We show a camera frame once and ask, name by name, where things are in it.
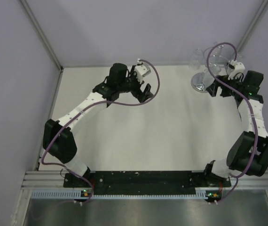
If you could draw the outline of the clear patterned wine glass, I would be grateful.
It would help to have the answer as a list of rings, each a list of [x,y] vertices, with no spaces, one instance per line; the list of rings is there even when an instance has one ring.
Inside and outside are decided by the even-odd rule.
[[[219,65],[216,64],[210,64],[209,65],[209,69],[212,72],[212,74],[214,76],[219,75],[219,73],[221,72],[221,67]],[[204,84],[204,86],[207,88],[209,87],[213,82],[215,81],[214,77],[211,75],[211,73],[208,71],[208,69],[205,70],[204,76],[203,76],[203,80],[202,83]]]

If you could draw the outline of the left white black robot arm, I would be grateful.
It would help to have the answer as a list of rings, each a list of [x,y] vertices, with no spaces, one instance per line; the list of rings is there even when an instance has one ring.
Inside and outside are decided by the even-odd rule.
[[[151,85],[146,84],[144,90],[144,77],[151,73],[150,65],[142,59],[137,61],[131,69],[122,63],[114,63],[109,75],[104,81],[96,85],[89,95],[77,107],[65,116],[45,123],[43,134],[43,148],[62,166],[74,174],[74,181],[81,187],[90,182],[90,169],[81,160],[75,141],[76,134],[84,124],[100,111],[116,104],[120,94],[131,93],[142,105],[154,98]]]

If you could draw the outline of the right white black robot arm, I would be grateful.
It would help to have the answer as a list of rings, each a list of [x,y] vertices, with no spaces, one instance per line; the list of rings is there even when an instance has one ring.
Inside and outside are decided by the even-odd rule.
[[[227,157],[213,160],[205,167],[203,181],[214,186],[230,174],[244,172],[261,177],[268,168],[268,132],[262,115],[263,97],[258,94],[264,75],[248,71],[244,79],[218,75],[207,88],[214,97],[221,88],[221,97],[233,97],[242,123],[243,132],[231,147]]]

